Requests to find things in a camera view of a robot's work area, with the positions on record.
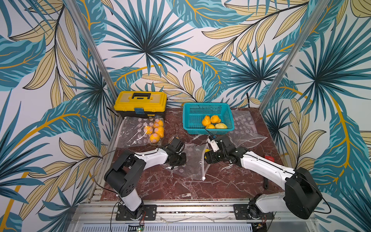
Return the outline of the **orange pear from bag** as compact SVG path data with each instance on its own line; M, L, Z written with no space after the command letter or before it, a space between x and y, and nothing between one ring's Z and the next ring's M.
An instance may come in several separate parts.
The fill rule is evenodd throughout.
M211 124L211 118L209 116L205 116L202 120L202 125L206 127L207 125Z

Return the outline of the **yellow fruit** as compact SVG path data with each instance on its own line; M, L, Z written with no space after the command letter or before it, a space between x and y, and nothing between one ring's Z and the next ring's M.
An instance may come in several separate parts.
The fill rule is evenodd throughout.
M215 125L209 124L205 127L206 129L215 129Z

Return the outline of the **dotted zip-top bag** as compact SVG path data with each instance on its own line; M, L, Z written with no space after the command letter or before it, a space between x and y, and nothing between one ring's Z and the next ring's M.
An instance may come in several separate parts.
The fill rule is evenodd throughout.
M151 144L149 142L149 136L145 135L144 132L144 123L149 123L155 119L162 119L162 117L155 118L134 118L134 117L125 117L119 127L119 132L117 135L116 145L118 148L132 148L132 147L141 147L146 145L151 145L154 147L160 147L162 140L157 144Z
M184 165L174 168L169 164L162 166L173 174L204 181L206 179L206 171L210 166L204 161L205 150L208 148L208 145L186 144L183 150L186 154L186 163Z

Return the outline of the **clear zip-top bag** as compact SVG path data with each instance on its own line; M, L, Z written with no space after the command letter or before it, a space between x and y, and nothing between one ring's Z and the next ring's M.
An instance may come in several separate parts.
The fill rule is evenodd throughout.
M249 111L232 110L235 129L228 133L236 147L254 148L267 139L258 133Z

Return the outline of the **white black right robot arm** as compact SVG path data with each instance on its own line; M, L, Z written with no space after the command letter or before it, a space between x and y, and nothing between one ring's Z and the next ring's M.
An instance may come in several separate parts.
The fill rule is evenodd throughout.
M209 136L211 150L205 152L204 161L215 164L226 161L253 171L278 185L283 192L258 194L242 211L248 219L261 219L273 212L291 212L301 219L314 213L323 196L310 172L293 169L261 157L244 147L236 147L227 135Z

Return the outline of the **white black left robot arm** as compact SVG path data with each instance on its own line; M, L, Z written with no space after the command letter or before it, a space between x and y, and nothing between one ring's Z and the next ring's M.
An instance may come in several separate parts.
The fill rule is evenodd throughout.
M165 147L135 153L124 149L117 160L104 175L104 181L119 195L129 217L138 219L144 214L143 200L139 197L136 186L144 170L168 164L171 167L185 165L185 144L175 138Z

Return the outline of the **orange fruits in left bag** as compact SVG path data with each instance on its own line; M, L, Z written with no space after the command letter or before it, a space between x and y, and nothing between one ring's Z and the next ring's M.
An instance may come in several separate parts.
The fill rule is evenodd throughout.
M144 132L145 135L149 136L149 142L151 144L159 143L160 140L163 139L165 135L164 120L155 119L153 121L150 121L149 123L145 122Z

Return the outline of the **teal plastic basket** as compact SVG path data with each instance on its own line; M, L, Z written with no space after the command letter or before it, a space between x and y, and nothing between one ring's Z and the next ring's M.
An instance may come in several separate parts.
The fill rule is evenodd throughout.
M235 125L228 104L189 102L183 107L183 128L188 134L222 135L233 131Z

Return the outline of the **yellow black toolbox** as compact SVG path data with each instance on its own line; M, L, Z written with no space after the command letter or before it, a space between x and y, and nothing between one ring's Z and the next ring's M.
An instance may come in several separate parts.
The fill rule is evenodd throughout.
M122 118L165 118L167 94L149 91L120 92L114 109Z

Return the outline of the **left aluminium frame post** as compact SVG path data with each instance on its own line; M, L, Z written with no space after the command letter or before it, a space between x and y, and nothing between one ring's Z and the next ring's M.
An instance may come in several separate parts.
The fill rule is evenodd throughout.
M106 84L107 84L107 87L109 88L109 90L111 91L112 93L112 96L116 99L118 97L118 94L117 94L117 91L116 91L116 88L114 87L114 83L112 81L112 78L104 64L104 61L103 59L101 58L100 54L99 54L99 51L98 51L98 48L93 40L93 37L90 33L90 30L88 29L88 25L87 23L85 22L84 18L83 18L83 15L80 11L80 9L78 8L78 5L76 3L76 1L73 1L73 0L66 0L65 1L65 4L66 6L68 7L70 13L71 13L71 16L72 18L74 19L79 31L81 32L86 44L87 44L87 47L88 49L90 50L91 54L92 54L92 57L94 59L94 61L96 62L96 65L98 66L101 74L102 74L102 77L103 79L105 80Z

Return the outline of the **aluminium frame post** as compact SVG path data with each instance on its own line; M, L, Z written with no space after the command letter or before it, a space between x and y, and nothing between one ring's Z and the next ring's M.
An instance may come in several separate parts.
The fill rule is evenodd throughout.
M291 49L287 58L285 59L285 62L280 68L276 78L272 81L270 88L266 92L266 95L260 105L260 112L263 112L264 110L267 109L267 105L269 103L270 98L275 93L276 89L278 88L278 85L280 84L281 80L284 77L284 74L287 72L287 69L291 65L293 59L295 58L295 56L297 55L297 53L303 46L306 39L311 34L311 31L315 27L318 19L320 18L321 14L323 13L325 7L327 6L329 2L330 0L319 1L319 3L314 8L312 15L308 17L308 22L306 23L306 25L304 25L303 31L299 34L295 44L293 45L293 48Z
M116 99L118 97L118 94L117 94L117 91L116 91L116 88L114 87L114 83L112 81L112 78L104 64L104 61L103 59L101 58L100 54L99 54L99 51L98 51L98 48L93 40L93 37L90 33L90 30L88 29L88 25L87 23L85 22L84 18L83 18L83 15L80 11L80 9L78 8L78 5L76 3L76 1L73 1L73 0L66 0L65 1L65 4L66 6L68 7L70 13L71 13L71 16L72 18L74 19L79 31L81 32L86 44L87 44L87 47L88 49L90 50L91 54L92 54L92 57L94 59L94 61L96 62L96 65L98 66L101 74L102 74L102 77L103 79L105 80L106 84L107 84L107 87L109 88L109 90L111 91L112 93L112 96Z

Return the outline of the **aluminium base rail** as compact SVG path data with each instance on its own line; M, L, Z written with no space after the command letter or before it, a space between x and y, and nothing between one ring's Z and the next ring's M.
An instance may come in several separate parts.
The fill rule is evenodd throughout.
M145 201L156 206L142 223L145 232L255 232L262 224L262 232L319 232L315 216L299 219L289 212L276 212L266 219L237 220L236 205L247 204L244 199ZM94 201L77 208L67 231L69 232L134 232L138 220L116 220L119 215L115 202Z

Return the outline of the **right aluminium frame post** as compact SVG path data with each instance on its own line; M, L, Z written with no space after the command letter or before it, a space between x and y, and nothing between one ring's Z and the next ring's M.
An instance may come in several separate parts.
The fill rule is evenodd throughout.
M293 45L293 48L291 49L287 58L285 59L285 62L280 68L276 78L272 81L270 88L266 92L266 95L260 105L260 112L263 112L264 110L267 109L267 105L269 103L270 98L275 93L276 89L278 88L278 85L280 84L281 80L284 77L284 74L287 72L287 69L291 65L293 59L295 58L295 56L297 55L297 53L303 46L306 39L311 34L311 31L315 27L318 19L320 18L321 14L323 13L325 7L327 6L329 2L330 0L319 1L319 3L314 8L312 15L308 17L308 22L306 23L306 25L304 25L303 31L299 34L295 44Z

